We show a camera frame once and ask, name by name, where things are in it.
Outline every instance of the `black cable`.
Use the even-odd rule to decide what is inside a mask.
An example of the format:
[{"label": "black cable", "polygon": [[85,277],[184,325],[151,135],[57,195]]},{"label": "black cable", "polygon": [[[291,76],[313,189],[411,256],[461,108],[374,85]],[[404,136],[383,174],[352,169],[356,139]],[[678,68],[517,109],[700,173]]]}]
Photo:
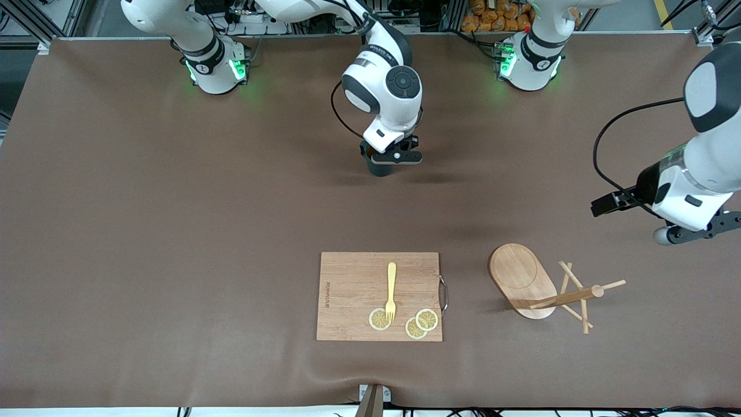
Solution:
[{"label": "black cable", "polygon": [[[204,13],[206,13],[206,8],[203,7],[203,4],[201,4],[200,0],[196,0],[196,4],[198,4],[198,7],[200,7],[201,9],[203,9],[203,12]],[[221,33],[220,30],[223,30],[224,31],[224,34],[226,34],[226,32],[228,32],[228,29],[226,27],[223,27],[221,25],[216,26],[216,23],[213,22],[213,19],[211,18],[211,15],[210,14],[206,13],[206,18],[208,19],[209,22],[211,22],[211,26],[213,27],[214,30],[216,30],[216,32]]]},{"label": "black cable", "polygon": [[183,412],[183,417],[189,417],[190,416],[190,411],[193,409],[192,407],[178,407],[178,415],[177,415],[177,417],[180,417],[180,410],[183,410],[184,408],[185,408],[185,410]]},{"label": "black cable", "polygon": [[338,29],[337,26],[335,26],[335,24],[332,22],[332,19],[334,18],[334,15],[328,14],[326,16],[327,16],[327,26],[328,26],[328,29],[329,30],[332,30],[333,33],[340,34],[340,35],[350,35],[350,34],[356,32],[355,29],[352,29],[350,32],[345,32],[344,30]]},{"label": "black cable", "polygon": [[726,30],[736,29],[737,27],[741,27],[741,22],[732,24],[731,26],[718,26],[716,24],[712,24],[710,27],[712,27],[715,30],[726,31]]},{"label": "black cable", "polygon": [[5,14],[5,13],[3,13],[3,12],[0,11],[0,25],[1,25],[0,32],[2,32],[3,30],[5,30],[5,28],[7,27],[7,24],[8,23],[10,23],[10,15],[7,15],[7,14]]},{"label": "black cable", "polygon": [[330,94],[330,96],[329,96],[329,101],[332,104],[332,111],[334,112],[334,115],[337,118],[337,120],[339,120],[339,122],[342,123],[342,125],[346,129],[348,129],[352,134],[354,134],[355,136],[359,137],[360,139],[363,139],[363,135],[361,135],[358,132],[354,131],[350,126],[348,126],[347,123],[345,123],[344,120],[342,120],[342,118],[339,116],[339,113],[337,113],[337,109],[334,107],[334,94],[337,92],[337,89],[339,88],[340,85],[342,85],[342,81],[338,82],[337,85],[334,86],[334,89],[332,90],[332,94]]},{"label": "black cable", "polygon": [[691,5],[697,3],[698,1],[700,1],[700,0],[690,0],[690,2],[687,3],[687,4],[679,3],[677,5],[677,7],[675,7],[674,10],[671,11],[671,13],[669,13],[669,16],[666,16],[666,19],[664,19],[664,21],[661,22],[661,26],[663,27],[667,23],[669,23],[672,20],[674,20],[674,18],[677,17],[681,12],[687,10],[688,7],[690,7]]},{"label": "black cable", "polygon": [[613,180],[611,180],[607,175],[605,175],[602,172],[601,169],[599,169],[599,166],[597,165],[597,149],[599,148],[599,142],[602,140],[602,135],[605,134],[605,132],[610,128],[610,126],[612,126],[613,123],[617,122],[623,116],[626,116],[628,114],[631,114],[631,113],[633,113],[635,111],[644,110],[646,108],[658,107],[660,105],[674,104],[674,103],[678,103],[678,102],[682,102],[682,101],[684,101],[684,98],[683,97],[679,97],[679,98],[676,98],[676,99],[663,100],[663,101],[660,101],[660,102],[653,102],[653,103],[649,103],[649,104],[646,104],[646,105],[640,105],[640,106],[637,106],[637,107],[628,109],[626,111],[623,111],[621,114],[618,114],[617,116],[613,117],[612,120],[610,120],[609,122],[607,122],[607,124],[605,125],[605,127],[602,128],[602,130],[597,135],[597,138],[594,140],[594,149],[592,150],[592,164],[594,165],[594,170],[597,172],[597,175],[599,175],[603,180],[607,181],[607,183],[609,183],[613,187],[615,187],[618,190],[620,190],[620,192],[622,192],[629,200],[631,200],[633,203],[635,203],[638,206],[640,206],[641,209],[646,210],[646,212],[648,212],[649,214],[652,214],[653,216],[658,217],[659,219],[661,219],[661,217],[658,214],[654,213],[649,207],[646,206],[646,204],[638,201],[638,199],[635,198],[633,196],[633,194],[631,194],[630,192],[626,191],[620,184],[618,184],[618,183],[614,182]]},{"label": "black cable", "polygon": [[489,59],[493,59],[494,61],[503,61],[504,60],[501,57],[497,58],[496,56],[490,54],[489,52],[486,52],[486,50],[484,49],[484,47],[481,46],[481,44],[479,43],[479,40],[476,39],[476,35],[474,35],[473,32],[471,32],[471,37],[473,37],[473,42],[476,43],[476,47],[479,48],[479,50],[481,51],[481,53],[484,54],[484,56],[486,56]]},{"label": "black cable", "polygon": [[[447,30],[443,30],[442,32],[455,33],[456,35],[458,35],[458,37],[460,37],[461,39],[465,40],[466,42],[470,42],[472,44],[475,44],[476,43],[476,41],[474,39],[469,38],[468,36],[466,36],[463,32],[461,32],[459,30],[447,29]],[[493,47],[494,46],[494,43],[493,42],[481,42],[481,41],[479,41],[479,44],[480,45],[484,45],[484,46],[489,46],[489,47]]]},{"label": "black cable", "polygon": [[348,4],[348,0],[342,0],[342,2],[345,3],[345,8],[350,12],[350,14],[353,17],[353,20],[355,21],[356,27],[361,27],[363,25],[362,19],[360,19],[360,16],[356,15],[352,9],[350,9],[350,5]]}]

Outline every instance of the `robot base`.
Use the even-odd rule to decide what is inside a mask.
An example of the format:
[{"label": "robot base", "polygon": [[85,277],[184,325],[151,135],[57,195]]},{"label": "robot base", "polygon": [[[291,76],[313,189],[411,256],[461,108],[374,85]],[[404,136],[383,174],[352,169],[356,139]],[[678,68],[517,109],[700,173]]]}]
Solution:
[{"label": "robot base", "polygon": [[225,58],[214,67],[212,73],[201,74],[186,63],[193,85],[215,95],[226,94],[237,85],[247,84],[250,72],[250,48],[226,36],[219,38],[224,42]]},{"label": "robot base", "polygon": [[506,80],[515,88],[524,91],[537,91],[545,87],[556,76],[561,58],[552,64],[552,70],[538,71],[522,55],[522,39],[525,32],[515,33],[501,44],[494,46],[494,56],[501,56],[501,61],[494,61],[494,72],[497,79]]}]

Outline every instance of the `table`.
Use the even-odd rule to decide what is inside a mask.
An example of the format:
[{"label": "table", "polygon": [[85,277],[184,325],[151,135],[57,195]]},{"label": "table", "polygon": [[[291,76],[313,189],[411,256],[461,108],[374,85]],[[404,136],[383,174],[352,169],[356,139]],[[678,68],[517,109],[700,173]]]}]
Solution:
[{"label": "table", "polygon": [[[411,407],[741,406],[741,233],[665,248],[640,210],[589,212],[611,190],[599,129],[680,96],[708,50],[575,36],[524,93],[455,36],[411,41],[425,161],[386,178],[329,106],[354,37],[267,39],[224,96],[191,86],[166,41],[54,42],[0,149],[0,404],[337,404],[382,383]],[[681,105],[631,115],[602,167],[632,184],[692,136]],[[589,336],[562,310],[529,321],[487,272],[510,242],[556,282],[564,260],[628,285],[591,304]],[[322,251],[439,252],[445,341],[316,341]]]}]

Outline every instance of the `yellow fork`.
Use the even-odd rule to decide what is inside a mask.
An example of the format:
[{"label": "yellow fork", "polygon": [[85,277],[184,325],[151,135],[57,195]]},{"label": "yellow fork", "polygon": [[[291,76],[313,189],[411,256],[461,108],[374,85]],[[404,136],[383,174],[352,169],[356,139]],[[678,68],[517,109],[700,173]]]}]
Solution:
[{"label": "yellow fork", "polygon": [[396,317],[396,303],[393,302],[393,288],[396,285],[396,264],[390,262],[388,264],[388,301],[386,301],[386,321],[389,324],[393,323],[393,319]]}]

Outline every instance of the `wooden stick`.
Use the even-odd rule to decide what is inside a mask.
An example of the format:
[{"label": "wooden stick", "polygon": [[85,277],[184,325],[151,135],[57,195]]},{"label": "wooden stick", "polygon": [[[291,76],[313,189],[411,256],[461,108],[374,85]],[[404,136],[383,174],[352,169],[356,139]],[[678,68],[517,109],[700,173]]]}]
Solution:
[{"label": "wooden stick", "polygon": [[601,287],[602,287],[602,289],[610,289],[610,288],[615,288],[616,286],[621,286],[621,285],[625,285],[625,284],[626,284],[625,280],[619,280],[619,281],[615,281],[613,283],[609,283],[607,285],[603,285]]},{"label": "wooden stick", "polygon": [[554,295],[553,297],[537,300],[530,305],[531,310],[544,309],[546,307],[562,306],[564,304],[576,303],[579,300],[590,300],[605,295],[605,290],[601,286],[591,286],[589,288],[578,289],[566,294]]},{"label": "wooden stick", "polygon": [[584,288],[584,286],[582,285],[582,283],[579,282],[579,279],[576,278],[576,275],[574,275],[574,273],[571,271],[571,269],[569,269],[569,267],[566,266],[566,264],[563,263],[562,260],[558,261],[558,264],[561,266],[561,269],[563,269],[563,272],[566,272],[566,274],[569,276],[569,278],[571,278],[571,280],[576,284],[576,286],[579,287],[579,289]]},{"label": "wooden stick", "polygon": [[582,298],[582,333],[589,334],[589,321],[587,319],[587,301]]},{"label": "wooden stick", "polygon": [[[571,270],[571,262],[567,263],[566,264],[566,267],[569,268],[569,270]],[[561,284],[561,292],[560,292],[560,294],[565,294],[566,293],[566,286],[567,285],[568,285],[568,274],[564,274],[563,275],[563,284]]]},{"label": "wooden stick", "polygon": [[[569,306],[561,306],[561,307],[566,309],[566,311],[569,312],[569,314],[573,315],[578,321],[582,321],[582,316],[580,316],[578,312],[575,312],[574,309],[572,309]],[[589,325],[590,329],[594,328],[594,326],[592,326],[592,323],[587,323],[587,325]]]}]

